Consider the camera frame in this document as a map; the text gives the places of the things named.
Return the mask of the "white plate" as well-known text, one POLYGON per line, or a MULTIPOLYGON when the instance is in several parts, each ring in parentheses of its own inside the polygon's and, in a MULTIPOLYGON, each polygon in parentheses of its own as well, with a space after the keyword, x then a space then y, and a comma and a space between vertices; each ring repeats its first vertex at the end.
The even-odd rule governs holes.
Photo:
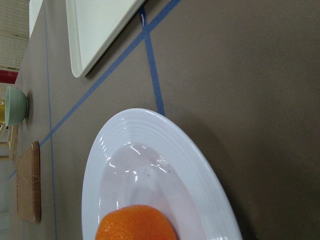
POLYGON ((180 240, 240 240, 216 174, 195 143, 166 117, 142 108, 110 118, 91 147, 82 186, 85 240, 102 218, 131 205, 162 212, 180 240))

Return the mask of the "orange fruit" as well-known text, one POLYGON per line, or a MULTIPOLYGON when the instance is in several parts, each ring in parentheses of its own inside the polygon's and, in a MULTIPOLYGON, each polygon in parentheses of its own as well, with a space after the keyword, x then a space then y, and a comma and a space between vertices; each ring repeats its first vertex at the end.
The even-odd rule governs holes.
POLYGON ((108 213, 99 223, 96 240, 176 240, 175 230, 159 210, 131 205, 108 213))

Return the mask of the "cream bear tray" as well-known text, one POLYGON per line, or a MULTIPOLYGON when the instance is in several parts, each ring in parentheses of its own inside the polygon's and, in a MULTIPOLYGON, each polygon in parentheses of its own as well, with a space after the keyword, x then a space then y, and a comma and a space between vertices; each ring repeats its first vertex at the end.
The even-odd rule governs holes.
POLYGON ((85 76, 138 11, 143 0, 67 0, 71 71, 85 76))

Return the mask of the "brown wooden tray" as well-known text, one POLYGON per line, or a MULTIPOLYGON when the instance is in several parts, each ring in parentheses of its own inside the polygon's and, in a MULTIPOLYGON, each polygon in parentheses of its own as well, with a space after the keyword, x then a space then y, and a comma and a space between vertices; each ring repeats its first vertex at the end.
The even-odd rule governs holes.
POLYGON ((40 146, 34 141, 17 161, 17 215, 23 221, 41 221, 40 146))

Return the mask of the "green ceramic bowl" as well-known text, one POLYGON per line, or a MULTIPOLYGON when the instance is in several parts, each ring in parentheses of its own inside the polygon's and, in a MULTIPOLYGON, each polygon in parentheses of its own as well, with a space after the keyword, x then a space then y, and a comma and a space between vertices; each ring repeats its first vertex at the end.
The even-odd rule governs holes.
POLYGON ((29 115, 29 100, 18 88, 8 86, 5 96, 5 124, 15 126, 29 115))

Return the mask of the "yellow cup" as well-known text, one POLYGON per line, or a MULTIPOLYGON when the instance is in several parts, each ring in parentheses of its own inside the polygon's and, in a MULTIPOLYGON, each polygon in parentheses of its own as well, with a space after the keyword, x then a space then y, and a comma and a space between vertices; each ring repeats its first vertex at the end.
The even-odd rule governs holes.
POLYGON ((4 124, 5 121, 5 112, 6 112, 6 105, 4 100, 0 100, 0 123, 4 124))

